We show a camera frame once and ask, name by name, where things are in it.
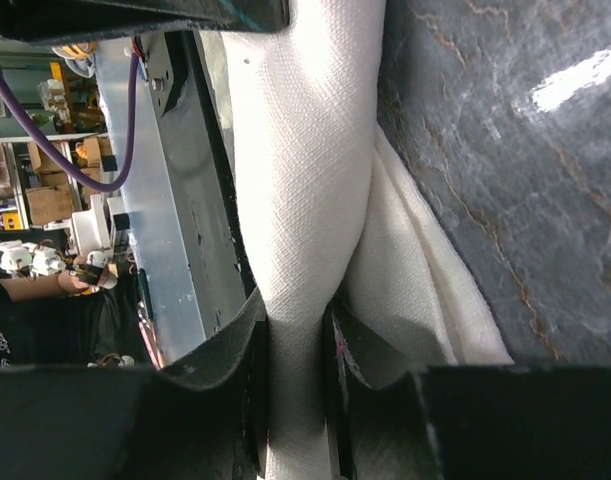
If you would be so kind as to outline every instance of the white cloth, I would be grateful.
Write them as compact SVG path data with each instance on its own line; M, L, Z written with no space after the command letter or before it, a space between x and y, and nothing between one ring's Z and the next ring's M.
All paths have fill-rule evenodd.
M357 315L408 355L509 357L469 273L376 136L385 0L291 7L287 31L223 41L241 229L270 319L268 478L324 480L320 319L346 272ZM426 342L415 341L418 326Z

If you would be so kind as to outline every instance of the textured fabric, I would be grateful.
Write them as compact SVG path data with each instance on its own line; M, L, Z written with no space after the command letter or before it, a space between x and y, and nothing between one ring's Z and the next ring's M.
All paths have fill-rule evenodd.
M376 136L384 6L294 0L281 34L223 34L241 229L270 320L270 480L330 478L320 319L346 272L359 318L418 361L509 360L469 273Z

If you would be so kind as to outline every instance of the marble surface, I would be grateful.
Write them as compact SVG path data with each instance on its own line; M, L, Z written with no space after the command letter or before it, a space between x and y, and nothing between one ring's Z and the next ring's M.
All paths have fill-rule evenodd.
M611 0L389 0L379 122L514 359L611 365Z

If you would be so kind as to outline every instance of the black shirt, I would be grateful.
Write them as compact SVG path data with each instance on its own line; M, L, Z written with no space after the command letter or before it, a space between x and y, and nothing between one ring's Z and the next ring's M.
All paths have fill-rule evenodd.
M134 285L127 277L95 295L14 304L0 284L0 365L87 365L114 352L140 357Z

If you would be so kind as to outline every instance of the screw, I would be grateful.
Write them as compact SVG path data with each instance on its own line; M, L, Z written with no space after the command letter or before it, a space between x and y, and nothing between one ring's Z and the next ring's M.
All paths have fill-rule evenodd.
M165 84L163 83L162 78L152 78L149 84L152 87L152 90L154 90L155 92L160 92L165 88Z

